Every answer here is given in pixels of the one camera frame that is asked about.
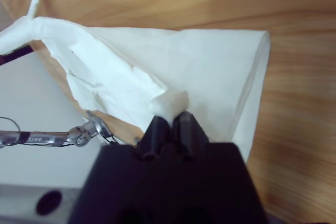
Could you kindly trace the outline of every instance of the wooden table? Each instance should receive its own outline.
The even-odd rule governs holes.
[[[29,2],[3,0],[13,18],[25,15]],[[270,31],[249,171],[271,214],[289,221],[336,220],[336,0],[43,0],[38,14],[97,27]],[[60,65],[40,54],[71,97]],[[142,135],[104,119],[126,141]]]

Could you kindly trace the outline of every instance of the paper towel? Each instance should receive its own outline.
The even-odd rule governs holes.
[[[0,32],[0,54],[42,40],[67,73],[73,97],[147,129],[153,113],[194,114],[211,141],[252,146],[269,55],[266,31],[84,27],[28,15]]]

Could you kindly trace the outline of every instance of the black hole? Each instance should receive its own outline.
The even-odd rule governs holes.
[[[36,205],[36,212],[39,215],[48,215],[55,211],[62,201],[62,194],[59,191],[50,191],[42,196]]]

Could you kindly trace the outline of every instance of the white surface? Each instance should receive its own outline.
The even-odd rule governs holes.
[[[267,32],[90,28],[34,18],[37,4],[32,0],[28,15],[0,34],[0,53],[41,39],[82,108],[143,131],[153,112],[171,120],[189,99],[188,110],[208,137],[235,142],[247,160],[268,61]]]
[[[36,214],[36,205],[41,197],[58,188],[0,186],[0,220],[1,217],[13,219],[11,223],[45,223],[65,224],[70,217],[73,206],[79,196],[79,189],[61,188],[62,202],[51,214],[40,216]]]
[[[0,90],[0,116],[22,131],[66,132],[84,124],[35,53],[0,66]],[[16,128],[1,119],[0,130]],[[82,187],[99,150],[95,138],[85,147],[1,148],[0,184]]]

